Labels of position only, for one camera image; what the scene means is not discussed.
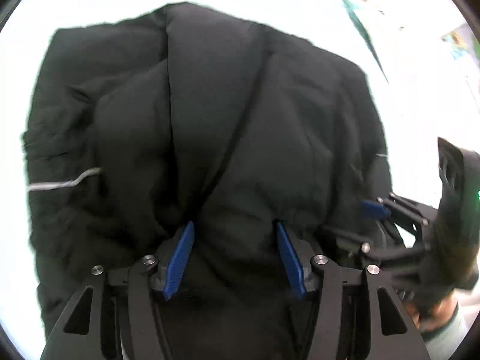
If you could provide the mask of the person's right hand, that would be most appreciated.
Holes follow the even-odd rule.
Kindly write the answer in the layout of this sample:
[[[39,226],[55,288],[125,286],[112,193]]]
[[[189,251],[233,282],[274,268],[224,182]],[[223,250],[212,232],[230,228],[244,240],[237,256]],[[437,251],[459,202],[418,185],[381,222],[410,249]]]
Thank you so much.
[[[403,305],[418,330],[431,332],[448,324],[455,314],[458,300],[452,292],[426,313],[421,313],[411,301],[406,301]]]

